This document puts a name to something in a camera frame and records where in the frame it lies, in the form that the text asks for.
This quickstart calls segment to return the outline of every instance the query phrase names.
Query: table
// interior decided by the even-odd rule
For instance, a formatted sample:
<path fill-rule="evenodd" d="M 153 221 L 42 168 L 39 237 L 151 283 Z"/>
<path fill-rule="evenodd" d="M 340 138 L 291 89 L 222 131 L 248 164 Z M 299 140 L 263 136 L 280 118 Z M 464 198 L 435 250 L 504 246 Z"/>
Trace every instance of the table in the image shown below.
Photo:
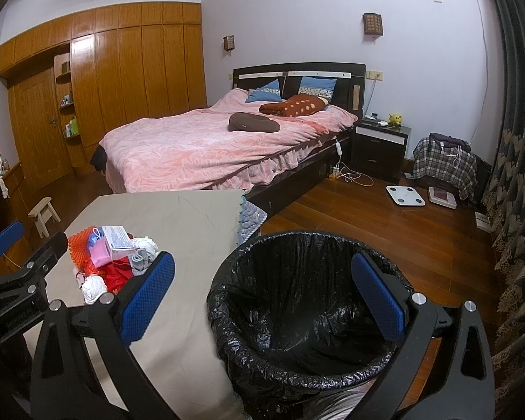
<path fill-rule="evenodd" d="M 130 346 L 152 384 L 182 420 L 245 418 L 233 393 L 207 319 L 206 296 L 220 264 L 236 247 L 241 190 L 168 191 L 98 197 L 68 227 L 73 235 L 90 225 L 123 225 L 134 236 L 152 238 L 175 258 L 175 280 L 144 338 Z M 49 272 L 49 301 L 83 304 L 64 254 Z M 34 353 L 40 324 L 25 333 Z M 95 341 L 90 358 L 109 401 L 123 407 Z"/>
<path fill-rule="evenodd" d="M 9 197 L 4 199 L 0 189 L 0 231 L 3 231 L 15 221 L 23 224 L 24 236 L 15 242 L 7 251 L 6 255 L 18 265 L 21 265 L 31 254 L 32 248 L 28 238 L 33 228 L 32 220 L 27 216 L 29 210 L 35 205 L 35 195 L 31 186 L 28 185 L 23 168 L 16 163 L 2 176 Z M 0 276 L 13 273 L 18 270 L 17 266 L 0 258 Z"/>

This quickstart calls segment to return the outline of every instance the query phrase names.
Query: pink bed skirt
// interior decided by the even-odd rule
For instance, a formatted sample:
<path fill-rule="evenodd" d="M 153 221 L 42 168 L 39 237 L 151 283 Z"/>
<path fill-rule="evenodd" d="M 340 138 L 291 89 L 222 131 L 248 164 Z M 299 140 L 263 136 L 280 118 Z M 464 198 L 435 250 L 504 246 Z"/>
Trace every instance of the pink bed skirt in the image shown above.
<path fill-rule="evenodd" d="M 333 135 L 312 140 L 287 152 L 278 153 L 252 166 L 245 167 L 229 178 L 224 178 L 206 189 L 243 189 L 250 192 L 256 185 L 268 185 L 276 175 L 295 169 L 314 150 L 323 146 Z M 107 160 L 105 171 L 107 184 L 115 194 L 126 193 L 123 176 L 113 164 Z"/>

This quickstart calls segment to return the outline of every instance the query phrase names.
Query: power outlet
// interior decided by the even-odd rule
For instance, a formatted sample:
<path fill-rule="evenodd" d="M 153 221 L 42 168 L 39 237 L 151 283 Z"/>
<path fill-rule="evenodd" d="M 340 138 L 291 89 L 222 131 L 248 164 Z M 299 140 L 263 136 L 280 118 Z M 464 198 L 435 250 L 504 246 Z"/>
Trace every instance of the power outlet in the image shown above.
<path fill-rule="evenodd" d="M 366 71 L 365 72 L 365 78 L 370 79 L 371 81 L 382 81 L 383 80 L 383 73 L 381 71 Z"/>

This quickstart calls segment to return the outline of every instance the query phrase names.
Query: trash can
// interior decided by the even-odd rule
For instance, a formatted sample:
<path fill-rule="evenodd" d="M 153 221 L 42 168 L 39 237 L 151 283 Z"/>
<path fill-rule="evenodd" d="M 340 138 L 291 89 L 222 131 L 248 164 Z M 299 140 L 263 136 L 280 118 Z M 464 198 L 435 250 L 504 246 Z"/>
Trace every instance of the trash can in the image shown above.
<path fill-rule="evenodd" d="M 413 291 L 384 255 L 325 232 L 265 235 L 222 263 L 208 318 L 245 402 L 280 410 L 366 383 L 385 367 L 395 345 L 382 337 L 351 278 L 352 256 L 361 250 Z"/>

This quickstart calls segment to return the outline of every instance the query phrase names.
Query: brown cushion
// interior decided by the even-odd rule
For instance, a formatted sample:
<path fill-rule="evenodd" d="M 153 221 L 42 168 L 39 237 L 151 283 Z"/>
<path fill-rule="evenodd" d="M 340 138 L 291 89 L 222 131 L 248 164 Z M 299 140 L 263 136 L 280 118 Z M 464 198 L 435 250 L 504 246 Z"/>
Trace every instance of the brown cushion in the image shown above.
<path fill-rule="evenodd" d="M 278 117 L 305 117 L 324 108 L 325 102 L 319 97 L 310 94 L 297 94 L 284 102 L 263 104 L 259 108 L 259 112 Z"/>
<path fill-rule="evenodd" d="M 277 133 L 280 124 L 264 115 L 236 112 L 230 117 L 228 131 L 249 131 L 251 133 Z"/>

